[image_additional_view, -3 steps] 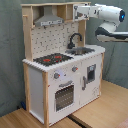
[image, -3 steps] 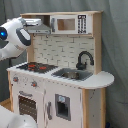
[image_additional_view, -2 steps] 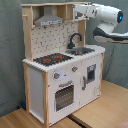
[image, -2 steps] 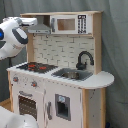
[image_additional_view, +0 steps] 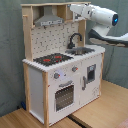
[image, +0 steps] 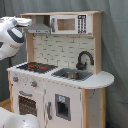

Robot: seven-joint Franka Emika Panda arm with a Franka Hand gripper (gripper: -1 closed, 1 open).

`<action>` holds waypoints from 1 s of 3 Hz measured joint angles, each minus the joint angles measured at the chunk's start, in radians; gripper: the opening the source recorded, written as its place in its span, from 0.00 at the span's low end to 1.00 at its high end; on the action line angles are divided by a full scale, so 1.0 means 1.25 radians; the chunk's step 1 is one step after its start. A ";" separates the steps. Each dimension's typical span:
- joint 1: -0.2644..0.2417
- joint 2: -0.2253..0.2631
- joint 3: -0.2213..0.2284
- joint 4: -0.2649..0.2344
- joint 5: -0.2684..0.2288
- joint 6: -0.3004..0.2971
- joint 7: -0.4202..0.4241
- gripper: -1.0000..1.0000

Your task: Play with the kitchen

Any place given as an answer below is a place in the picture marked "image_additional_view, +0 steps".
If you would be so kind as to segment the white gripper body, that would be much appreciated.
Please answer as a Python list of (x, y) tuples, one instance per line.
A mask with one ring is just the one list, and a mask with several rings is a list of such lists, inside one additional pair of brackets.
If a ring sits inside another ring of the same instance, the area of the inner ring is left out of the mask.
[(71, 4), (70, 10), (75, 14), (81, 15), (82, 17), (89, 19), (91, 13), (91, 7), (85, 4)]

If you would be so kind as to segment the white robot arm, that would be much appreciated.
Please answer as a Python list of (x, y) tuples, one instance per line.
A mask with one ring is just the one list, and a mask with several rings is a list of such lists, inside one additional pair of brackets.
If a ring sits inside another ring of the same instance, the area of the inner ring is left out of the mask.
[(128, 33), (120, 37), (108, 36), (110, 29), (118, 23), (119, 17), (115, 11), (91, 4), (71, 4), (70, 10), (95, 22), (88, 33), (88, 38), (92, 43), (128, 47)]

